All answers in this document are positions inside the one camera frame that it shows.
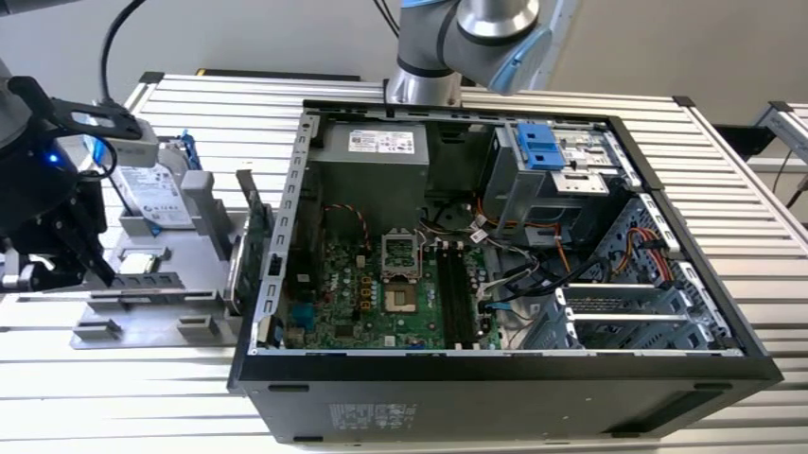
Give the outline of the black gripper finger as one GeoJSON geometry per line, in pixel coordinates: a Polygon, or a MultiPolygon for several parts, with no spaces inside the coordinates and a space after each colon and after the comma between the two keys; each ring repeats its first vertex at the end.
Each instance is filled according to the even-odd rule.
{"type": "Polygon", "coordinates": [[[1,290],[44,291],[83,282],[95,259],[68,254],[1,253],[1,290]]]}
{"type": "Polygon", "coordinates": [[[79,263],[108,288],[115,280],[115,271],[104,260],[99,235],[107,229],[105,217],[104,213],[97,213],[96,208],[96,205],[85,207],[81,202],[65,202],[59,207],[53,228],[79,263]]]}

